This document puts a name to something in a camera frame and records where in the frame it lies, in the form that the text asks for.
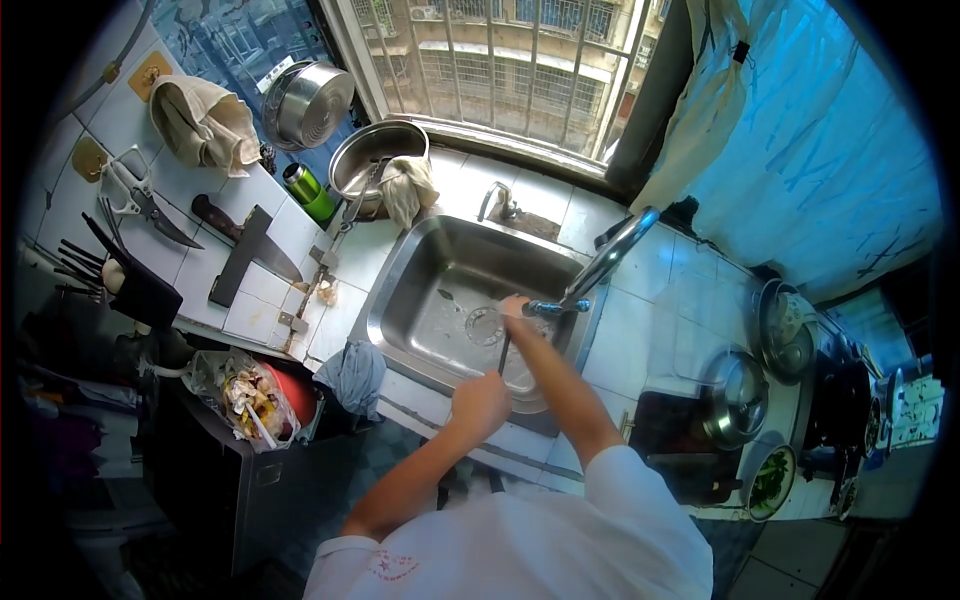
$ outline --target gray cloth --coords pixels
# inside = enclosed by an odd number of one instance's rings
[[[386,372],[387,363],[379,348],[370,342],[347,342],[344,349],[320,367],[313,379],[333,390],[349,412],[379,421],[382,418],[376,413],[376,402]]]

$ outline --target green thermos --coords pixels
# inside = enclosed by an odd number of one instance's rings
[[[304,165],[298,162],[288,165],[283,170],[283,185],[317,223],[333,214],[333,200]]]

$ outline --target apartment building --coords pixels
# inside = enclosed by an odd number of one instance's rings
[[[649,0],[642,30],[643,0],[352,4],[391,111],[463,120],[597,158],[630,115],[670,1]],[[641,38],[626,61],[632,25]]]

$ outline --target sink drain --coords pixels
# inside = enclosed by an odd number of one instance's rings
[[[474,344],[493,346],[503,337],[500,312],[492,306],[481,306],[467,315],[464,330]]]

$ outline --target red logo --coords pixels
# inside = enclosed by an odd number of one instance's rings
[[[373,553],[371,566],[367,570],[383,581],[396,581],[410,574],[420,563],[413,557],[391,554],[389,550],[377,550]]]

